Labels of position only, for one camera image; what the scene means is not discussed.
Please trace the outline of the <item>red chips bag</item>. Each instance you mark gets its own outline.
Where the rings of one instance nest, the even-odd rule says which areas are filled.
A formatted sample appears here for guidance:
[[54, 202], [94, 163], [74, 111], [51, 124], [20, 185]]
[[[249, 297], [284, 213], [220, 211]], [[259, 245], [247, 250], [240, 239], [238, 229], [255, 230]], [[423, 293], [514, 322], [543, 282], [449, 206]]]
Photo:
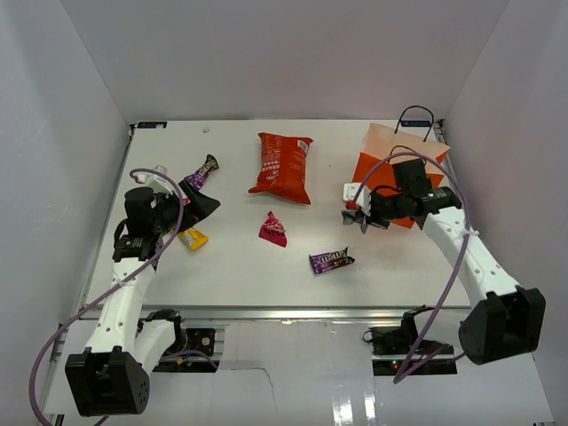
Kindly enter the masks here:
[[249, 193], [271, 193], [288, 201], [310, 205], [305, 189], [306, 160], [313, 142], [307, 137], [288, 137], [267, 132], [261, 142], [261, 169]]

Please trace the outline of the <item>pink candy packet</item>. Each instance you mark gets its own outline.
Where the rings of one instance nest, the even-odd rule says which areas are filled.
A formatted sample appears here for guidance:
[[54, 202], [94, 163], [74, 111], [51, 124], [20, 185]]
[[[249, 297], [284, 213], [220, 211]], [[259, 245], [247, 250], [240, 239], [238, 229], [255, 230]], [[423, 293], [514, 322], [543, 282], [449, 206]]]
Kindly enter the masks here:
[[258, 237], [282, 248], [288, 245], [286, 230], [272, 211], [267, 213], [267, 218], [260, 227]]

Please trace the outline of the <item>orange paper bag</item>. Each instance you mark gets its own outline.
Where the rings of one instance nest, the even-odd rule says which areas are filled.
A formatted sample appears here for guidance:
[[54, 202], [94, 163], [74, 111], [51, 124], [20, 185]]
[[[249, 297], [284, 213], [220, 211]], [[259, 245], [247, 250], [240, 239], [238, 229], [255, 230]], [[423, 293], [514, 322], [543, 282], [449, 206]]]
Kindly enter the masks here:
[[[418, 113], [419, 111], [416, 110], [419, 109], [426, 115], [429, 115], [430, 118], [416, 119], [412, 116], [405, 118], [408, 111]], [[374, 122], [369, 124], [367, 133], [362, 139], [362, 149], [359, 152], [359, 159], [351, 182], [361, 183], [363, 178], [376, 164], [387, 156], [399, 152], [424, 154], [441, 165], [446, 159], [450, 148], [446, 143], [439, 142], [436, 139], [436, 132], [433, 130], [435, 118], [433, 113], [430, 110], [426, 111], [426, 109], [426, 107], [422, 106], [407, 107], [399, 117], [396, 125]], [[402, 120], [429, 120], [431, 121], [431, 126], [429, 128], [402, 127], [400, 125]], [[367, 187], [369, 190], [373, 190], [378, 185], [388, 185], [397, 188], [395, 185], [394, 164], [413, 159], [416, 158], [401, 156], [385, 163], [367, 181]], [[444, 174], [431, 164], [425, 166], [425, 171], [432, 185], [439, 187], [444, 179]]]

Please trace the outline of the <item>purple candy bar wrapper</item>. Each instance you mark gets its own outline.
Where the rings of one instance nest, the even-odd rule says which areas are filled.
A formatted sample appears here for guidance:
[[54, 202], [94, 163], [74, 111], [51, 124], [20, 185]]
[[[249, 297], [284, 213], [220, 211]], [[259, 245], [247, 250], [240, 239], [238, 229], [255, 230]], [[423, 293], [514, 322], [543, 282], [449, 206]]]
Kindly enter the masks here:
[[200, 191], [211, 173], [219, 169], [214, 155], [208, 154], [205, 162], [194, 173], [184, 177], [185, 182], [195, 191]]

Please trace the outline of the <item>yellow snack packet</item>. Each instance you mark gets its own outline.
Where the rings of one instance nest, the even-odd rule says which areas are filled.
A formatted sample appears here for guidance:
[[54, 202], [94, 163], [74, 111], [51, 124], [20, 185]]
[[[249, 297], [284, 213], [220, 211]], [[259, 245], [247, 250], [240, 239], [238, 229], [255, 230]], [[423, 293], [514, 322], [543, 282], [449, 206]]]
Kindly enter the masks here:
[[209, 241], [208, 236], [194, 228], [188, 228], [177, 236], [192, 251], [201, 248]]

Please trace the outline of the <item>purple m&m's packet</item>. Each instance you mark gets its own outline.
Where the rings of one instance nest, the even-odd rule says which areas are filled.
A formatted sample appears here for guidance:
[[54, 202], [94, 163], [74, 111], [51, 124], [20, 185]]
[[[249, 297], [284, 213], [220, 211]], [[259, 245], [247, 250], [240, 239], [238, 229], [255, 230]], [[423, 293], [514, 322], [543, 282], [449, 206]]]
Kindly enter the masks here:
[[343, 248], [318, 255], [309, 255], [309, 261], [313, 273], [319, 275], [353, 264], [355, 259], [349, 255], [348, 248]]

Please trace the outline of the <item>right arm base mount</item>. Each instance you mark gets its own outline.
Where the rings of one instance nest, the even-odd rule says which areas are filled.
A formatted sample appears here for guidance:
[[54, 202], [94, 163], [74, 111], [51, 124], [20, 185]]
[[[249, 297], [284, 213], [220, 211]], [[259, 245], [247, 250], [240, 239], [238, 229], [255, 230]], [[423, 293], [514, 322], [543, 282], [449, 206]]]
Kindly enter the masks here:
[[[361, 339], [371, 347], [374, 377], [394, 377], [402, 367], [407, 353], [414, 344], [417, 332], [412, 332], [405, 320], [393, 327], [371, 327]], [[410, 367], [422, 362], [431, 353], [437, 353], [431, 361], [413, 371], [412, 375], [456, 375], [457, 354], [446, 343], [424, 339], [414, 352]]]

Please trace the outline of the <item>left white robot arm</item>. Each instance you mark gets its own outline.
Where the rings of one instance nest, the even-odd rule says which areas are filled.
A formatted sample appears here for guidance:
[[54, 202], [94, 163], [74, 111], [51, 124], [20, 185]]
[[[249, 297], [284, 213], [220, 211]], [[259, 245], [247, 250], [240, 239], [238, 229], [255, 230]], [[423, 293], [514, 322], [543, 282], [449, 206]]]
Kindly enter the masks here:
[[187, 346], [187, 332], [174, 309], [141, 316], [146, 291], [157, 272], [164, 237], [201, 222], [220, 205], [185, 181], [177, 189], [140, 186], [124, 195], [126, 218], [114, 232], [112, 293], [80, 353], [67, 357], [65, 374], [79, 415], [142, 414], [150, 374], [166, 356]]

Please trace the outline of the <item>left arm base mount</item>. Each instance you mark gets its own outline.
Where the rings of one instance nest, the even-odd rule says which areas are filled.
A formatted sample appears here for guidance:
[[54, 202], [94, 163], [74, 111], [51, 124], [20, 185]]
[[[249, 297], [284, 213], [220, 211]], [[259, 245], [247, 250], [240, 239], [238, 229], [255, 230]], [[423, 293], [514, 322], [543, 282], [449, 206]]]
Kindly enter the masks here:
[[214, 360], [217, 332], [214, 328], [187, 328], [186, 345], [180, 357], [161, 360], [154, 369], [162, 373], [215, 373], [219, 361]]

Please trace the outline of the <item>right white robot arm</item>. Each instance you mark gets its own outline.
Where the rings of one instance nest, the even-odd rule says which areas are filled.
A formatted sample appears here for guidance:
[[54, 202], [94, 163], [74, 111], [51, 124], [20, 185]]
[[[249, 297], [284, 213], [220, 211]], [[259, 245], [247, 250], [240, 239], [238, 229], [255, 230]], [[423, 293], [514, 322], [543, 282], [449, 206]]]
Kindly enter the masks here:
[[386, 229], [393, 221], [412, 219], [453, 267], [436, 305], [406, 313], [402, 346], [419, 354], [433, 341], [446, 343], [476, 365], [535, 351], [546, 308], [543, 294], [523, 288], [493, 257], [472, 228], [457, 185], [433, 187], [425, 166], [437, 167], [436, 160], [411, 152], [391, 158], [395, 193], [381, 195], [367, 186], [387, 164], [381, 160], [362, 181], [344, 185], [344, 223]]

